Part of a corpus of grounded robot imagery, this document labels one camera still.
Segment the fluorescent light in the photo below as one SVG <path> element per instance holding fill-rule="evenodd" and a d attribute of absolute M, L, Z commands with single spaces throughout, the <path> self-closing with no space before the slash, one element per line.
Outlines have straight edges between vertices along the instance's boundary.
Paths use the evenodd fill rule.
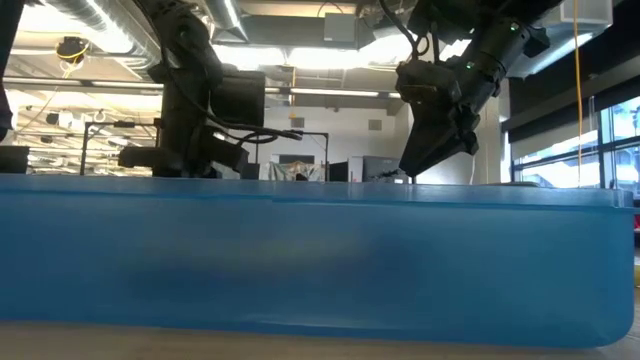
<path fill-rule="evenodd" d="M 283 65 L 284 54 L 278 48 L 213 45 L 221 62 L 240 70 L 256 70 L 260 65 Z"/>
<path fill-rule="evenodd" d="M 359 54 L 368 64 L 398 64 L 411 54 L 411 44 L 404 35 L 391 35 L 363 47 Z"/>
<path fill-rule="evenodd" d="M 35 48 L 25 48 L 25 49 L 20 49 L 20 48 L 14 48 L 11 49 L 11 55 L 19 55 L 19 56 L 38 56 L 38 55 L 54 55 L 56 53 L 56 51 L 54 49 L 35 49 Z"/>
<path fill-rule="evenodd" d="M 107 141 L 120 146 L 129 146 L 129 141 L 127 139 L 119 137 L 108 138 Z"/>
<path fill-rule="evenodd" d="M 130 89 L 145 89 L 145 90 L 162 90 L 163 89 L 162 84 L 140 83 L 140 82 L 93 81 L 92 84 L 94 86 L 130 88 Z"/>
<path fill-rule="evenodd" d="M 92 134 L 100 134 L 100 135 L 105 135 L 105 136 L 113 135 L 109 131 L 107 131 L 105 129 L 102 129 L 101 127 L 98 127 L 98 126 L 95 126 L 95 125 L 91 125 L 89 127 L 89 132 L 92 133 Z"/>
<path fill-rule="evenodd" d="M 78 80 L 69 79 L 49 79 L 49 78 L 28 78 L 7 76 L 4 78 L 5 84 L 24 84 L 24 85 L 55 85 L 55 86 L 80 86 L 82 83 Z"/>
<path fill-rule="evenodd" d="M 376 91 L 356 91 L 356 90 L 334 90 L 334 89 L 291 89 L 292 94 L 299 95 L 332 95 L 332 96 L 359 96 L 359 97 L 378 97 L 379 92 Z"/>
<path fill-rule="evenodd" d="M 30 147 L 31 153 L 45 153 L 45 154 L 67 154 L 67 153 L 82 153 L 82 149 L 63 149 L 54 147 Z M 118 155 L 120 150 L 103 150 L 103 149 L 87 149 L 88 154 L 111 154 Z"/>
<path fill-rule="evenodd" d="M 354 69 L 367 65 L 357 50 L 323 48 L 296 48 L 291 52 L 288 64 L 300 69 Z"/>
<path fill-rule="evenodd" d="M 452 45 L 447 45 L 440 53 L 440 60 L 447 61 L 454 56 L 462 56 L 471 44 L 471 40 L 456 40 Z"/>
<path fill-rule="evenodd" d="M 593 39 L 593 34 L 592 33 L 579 35 L 578 36 L 578 47 L 584 45 L 587 41 L 589 41 L 591 39 Z M 564 45 L 562 45 L 558 49 L 553 50 L 553 51 L 548 52 L 548 53 L 545 53 L 544 55 L 543 54 L 539 55 L 536 58 L 536 59 L 539 59 L 539 62 L 536 65 L 536 67 L 533 68 L 532 73 L 533 74 L 539 73 L 540 71 L 542 71 L 542 70 L 546 69 L 547 67 L 549 67 L 549 65 L 553 64 L 554 62 L 556 62 L 558 59 L 561 59 L 565 55 L 567 55 L 570 52 L 574 51 L 576 49 L 575 44 L 576 44 L 575 39 L 571 38 L 571 40 L 567 41 Z"/>

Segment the wooden table surface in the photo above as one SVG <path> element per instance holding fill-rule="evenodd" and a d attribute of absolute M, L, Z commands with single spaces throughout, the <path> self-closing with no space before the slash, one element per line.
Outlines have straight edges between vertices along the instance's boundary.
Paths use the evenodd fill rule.
<path fill-rule="evenodd" d="M 164 329 L 0 325 L 0 359 L 201 360 L 201 359 L 640 359 L 640 290 L 633 329 L 608 347 L 568 351 L 438 345 Z"/>

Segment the window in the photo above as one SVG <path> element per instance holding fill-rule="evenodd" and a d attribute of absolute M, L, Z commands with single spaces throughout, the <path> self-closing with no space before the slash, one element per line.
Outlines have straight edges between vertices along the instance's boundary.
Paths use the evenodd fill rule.
<path fill-rule="evenodd" d="M 593 130 L 582 135 L 582 138 L 576 136 L 572 139 L 565 140 L 557 143 L 549 148 L 537 151 L 533 154 L 529 154 L 523 158 L 518 159 L 518 164 L 527 164 L 534 161 L 543 160 L 552 156 L 562 155 L 570 153 L 572 151 L 578 151 L 579 145 L 582 142 L 582 148 L 587 149 L 598 145 L 598 131 Z"/>
<path fill-rule="evenodd" d="M 573 136 L 578 131 L 573 124 L 516 143 L 513 179 L 543 187 L 622 189 L 640 199 L 640 97 L 591 114 L 583 126 L 582 137 Z"/>
<path fill-rule="evenodd" d="M 604 110 L 602 123 L 604 143 L 640 136 L 640 97 Z"/>
<path fill-rule="evenodd" d="M 605 154 L 605 161 L 613 158 L 614 166 L 607 184 L 609 188 L 632 191 L 640 198 L 640 147 L 616 150 Z"/>
<path fill-rule="evenodd" d="M 519 172 L 521 181 L 534 182 L 542 187 L 559 189 L 600 187 L 600 162 L 597 155 L 584 156 L 578 179 L 578 157 L 524 168 Z"/>

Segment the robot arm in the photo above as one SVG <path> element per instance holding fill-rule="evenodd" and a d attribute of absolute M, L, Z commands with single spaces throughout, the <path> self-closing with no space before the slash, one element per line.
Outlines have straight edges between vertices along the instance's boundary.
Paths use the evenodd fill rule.
<path fill-rule="evenodd" d="M 133 0 L 161 43 L 162 63 L 149 75 L 164 84 L 158 147 L 127 147 L 122 166 L 147 166 L 154 176 L 218 177 L 212 162 L 237 172 L 248 159 L 242 143 L 267 143 L 287 131 L 264 127 L 265 75 L 221 64 L 209 31 L 184 0 Z M 244 138 L 227 129 L 249 131 Z M 232 144 L 213 135 L 238 140 Z M 254 140 L 257 135 L 266 139 Z"/>
<path fill-rule="evenodd" d="M 396 88 L 411 104 L 414 125 L 400 168 L 417 176 L 459 152 L 475 155 L 478 112 L 516 59 L 548 49 L 545 29 L 534 24 L 563 0 L 420 0 L 408 28 L 452 44 L 470 39 L 461 57 L 446 63 L 416 58 L 401 64 Z"/>

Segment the cable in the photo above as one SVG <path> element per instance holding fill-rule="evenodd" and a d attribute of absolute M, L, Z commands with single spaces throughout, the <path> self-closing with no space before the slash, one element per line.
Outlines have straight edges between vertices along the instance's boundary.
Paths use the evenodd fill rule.
<path fill-rule="evenodd" d="M 318 13 L 316 14 L 316 17 L 320 17 L 320 12 L 322 11 L 322 9 L 324 9 L 325 6 L 327 6 L 327 4 L 331 4 L 331 5 L 335 6 L 338 10 L 340 10 L 341 14 L 344 14 L 344 11 L 342 11 L 342 8 L 340 6 L 338 6 L 338 4 L 334 3 L 333 1 L 325 1 L 320 6 L 320 9 L 318 9 Z"/>
<path fill-rule="evenodd" d="M 309 136 L 311 138 L 311 140 L 313 140 L 316 144 L 318 144 L 318 146 L 320 147 L 320 149 L 322 149 L 322 151 L 326 151 L 327 149 L 324 148 L 324 146 L 322 146 L 322 144 L 320 144 L 320 142 L 318 141 L 318 139 L 316 139 L 316 137 L 314 135 L 310 135 Z"/>
<path fill-rule="evenodd" d="M 418 41 L 416 42 L 417 45 L 419 46 L 420 42 L 422 42 L 423 39 L 425 41 L 425 47 L 424 47 L 424 50 L 418 52 L 419 56 L 427 55 L 427 53 L 431 49 L 431 41 L 429 40 L 429 36 L 419 37 Z"/>
<path fill-rule="evenodd" d="M 56 55 L 60 59 L 75 59 L 75 58 L 78 58 L 78 57 L 84 55 L 87 52 L 87 50 L 89 49 L 89 45 L 90 45 L 90 43 L 87 44 L 87 46 L 85 46 L 84 49 L 82 49 L 80 52 L 78 52 L 76 54 L 73 54 L 73 55 L 60 55 L 60 53 L 58 53 L 59 45 L 56 45 Z"/>
<path fill-rule="evenodd" d="M 471 179 L 469 179 L 469 185 L 473 185 L 473 178 L 476 176 L 476 156 L 473 156 L 473 161 L 471 165 Z"/>
<path fill-rule="evenodd" d="M 69 76 L 71 76 L 71 73 L 73 73 L 76 68 L 75 68 L 75 64 L 78 61 L 78 57 L 76 57 L 76 59 L 73 61 L 73 64 L 69 67 L 69 69 L 67 69 L 64 74 L 62 74 L 62 78 L 63 79 L 68 79 Z M 51 94 L 51 96 L 49 97 L 49 99 L 47 99 L 47 102 L 45 102 L 44 106 L 42 106 L 42 108 L 40 109 L 40 111 L 38 111 L 38 113 L 36 114 L 36 116 L 32 117 L 31 119 L 29 119 L 29 122 L 27 122 L 27 124 L 25 126 L 23 126 L 20 130 L 17 130 L 16 133 L 20 134 L 21 132 L 23 132 L 26 128 L 28 128 L 29 126 L 31 126 L 31 124 L 33 124 L 34 121 L 36 121 L 40 115 L 42 115 L 45 110 L 47 110 L 47 108 L 49 107 L 49 105 L 51 104 L 51 101 L 53 101 L 53 98 L 56 97 L 56 95 L 58 94 L 58 89 L 59 87 L 56 86 L 53 89 L 53 94 Z"/>
<path fill-rule="evenodd" d="M 578 0 L 573 1 L 573 37 L 576 45 L 576 94 L 578 96 L 578 187 L 582 187 L 582 79 L 580 77 L 580 44 L 578 42 Z"/>
<path fill-rule="evenodd" d="M 302 139 L 301 136 L 293 134 L 293 133 L 289 133 L 289 132 L 286 132 L 286 131 L 263 128 L 263 127 L 259 127 L 259 126 L 253 126 L 253 125 L 237 125 L 237 124 L 228 123 L 228 122 L 220 119 L 219 117 L 215 116 L 214 114 L 211 114 L 209 112 L 209 110 L 203 108 L 198 103 L 196 103 L 195 100 L 193 100 L 190 96 L 187 95 L 186 91 L 184 91 L 184 89 L 182 88 L 182 86 L 180 85 L 178 80 L 176 79 L 176 77 L 175 77 L 175 75 L 174 75 L 174 73 L 172 71 L 173 69 L 169 65 L 170 63 L 169 63 L 169 57 L 167 55 L 167 47 L 166 47 L 165 42 L 163 41 L 162 37 L 160 36 L 160 31 L 156 27 L 156 24 L 153 22 L 153 19 L 152 19 L 151 15 L 149 14 L 149 12 L 144 7 L 144 5 L 141 3 L 140 0 L 133 0 L 133 2 L 140 9 L 140 11 L 144 15 L 145 19 L 147 20 L 147 22 L 151 26 L 151 29 L 153 30 L 153 32 L 158 37 L 158 40 L 160 41 L 160 55 L 161 55 L 161 58 L 162 58 L 162 64 L 167 70 L 167 74 L 169 75 L 169 79 L 176 86 L 176 89 L 178 90 L 180 95 L 182 95 L 182 97 L 185 98 L 191 104 L 191 106 L 193 106 L 195 109 L 197 109 L 202 114 L 204 114 L 209 120 L 213 121 L 214 123 L 216 123 L 219 126 L 224 127 L 224 128 L 228 128 L 228 129 L 232 129 L 232 130 L 239 130 L 239 131 L 252 131 L 252 132 L 258 133 L 260 135 L 282 136 L 282 137 L 286 137 L 286 138 L 293 139 L 293 140 L 301 140 Z"/>
<path fill-rule="evenodd" d="M 247 136 L 245 136 L 245 137 L 243 137 L 243 138 L 239 138 L 239 137 L 233 136 L 233 135 L 231 135 L 231 134 L 229 134 L 229 133 L 227 133 L 227 132 L 225 132 L 225 131 L 222 131 L 222 133 L 223 133 L 225 136 L 228 136 L 228 137 L 229 137 L 229 138 L 231 138 L 231 139 L 238 140 L 238 143 L 237 143 L 236 145 L 237 145 L 237 146 L 239 146 L 239 147 L 240 147 L 240 146 L 242 146 L 242 145 L 244 145 L 245 143 L 248 143 L 248 144 L 254 144 L 254 145 L 263 145 L 263 144 L 269 144 L 269 143 L 272 143 L 272 142 L 274 142 L 274 141 L 278 140 L 278 137 L 277 137 L 277 136 L 274 136 L 274 135 L 271 135 L 271 136 L 270 136 L 269 138 L 267 138 L 267 139 L 250 140 L 251 138 L 254 138 L 254 137 L 258 137 L 258 136 L 260 136 L 260 134 L 258 134 L 258 133 L 251 133 L 251 134 L 249 134 L 249 135 L 247 135 Z"/>
<path fill-rule="evenodd" d="M 384 0 L 378 0 L 378 2 L 380 3 L 380 7 L 382 8 L 382 11 L 384 12 L 384 14 L 387 15 L 387 17 L 389 18 L 389 20 L 391 20 L 393 25 L 395 25 L 398 28 L 398 30 L 400 30 L 400 32 L 407 38 L 407 40 L 409 40 L 409 43 L 411 44 L 411 58 L 414 60 L 418 59 L 418 57 L 420 56 L 419 55 L 420 53 L 418 52 L 418 43 L 413 38 L 413 35 L 411 35 L 409 30 L 407 30 L 407 28 L 405 28 L 404 25 L 402 25 L 402 22 L 400 21 L 400 19 L 398 19 L 398 17 L 396 17 L 396 14 L 394 14 L 389 9 L 389 7 L 387 6 L 387 3 L 385 3 Z"/>

